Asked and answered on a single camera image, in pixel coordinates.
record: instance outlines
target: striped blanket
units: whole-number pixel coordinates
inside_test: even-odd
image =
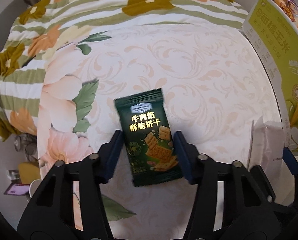
[[[205,22],[241,29],[246,16],[233,0],[41,0],[15,20],[0,52],[0,139],[37,135],[46,70],[67,44],[87,55],[87,42],[113,29]]]

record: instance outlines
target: bed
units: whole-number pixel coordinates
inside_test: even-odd
[[[37,135],[44,177],[55,161],[80,161],[121,129],[115,98],[162,88],[172,132],[219,162],[246,164],[252,122],[280,121],[241,33],[246,16],[233,0],[41,0],[16,19],[0,52],[0,139]],[[101,190],[115,207],[107,213],[115,238],[177,239],[196,187],[184,179],[134,187],[124,148]],[[74,195],[82,230],[77,183]]]

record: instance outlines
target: cardboard box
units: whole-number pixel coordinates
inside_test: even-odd
[[[298,29],[274,1],[258,0],[243,30],[273,87],[285,147],[298,155]]]

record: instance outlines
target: cracker image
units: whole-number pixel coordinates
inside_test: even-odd
[[[172,150],[166,149],[164,147],[161,147],[159,145],[156,145],[153,147],[153,149],[150,149],[146,152],[146,155],[160,159],[163,162],[168,162],[171,158]]]
[[[175,165],[178,164],[178,161],[176,161],[176,156],[172,156],[171,159],[168,162],[159,162],[156,166],[154,166],[155,171],[167,171],[171,168],[173,168]]]
[[[156,137],[153,135],[152,132],[150,132],[147,137],[145,138],[145,142],[146,144],[148,145],[149,149],[153,149],[157,143],[158,143],[158,140],[156,139]]]
[[[165,126],[160,126],[159,127],[159,138],[163,140],[171,140],[171,134],[170,134],[170,129]]]

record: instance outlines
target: white plastic bag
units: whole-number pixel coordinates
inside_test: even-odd
[[[261,165],[273,190],[278,190],[284,148],[284,131],[281,122],[267,121],[260,117],[252,129],[248,170]]]

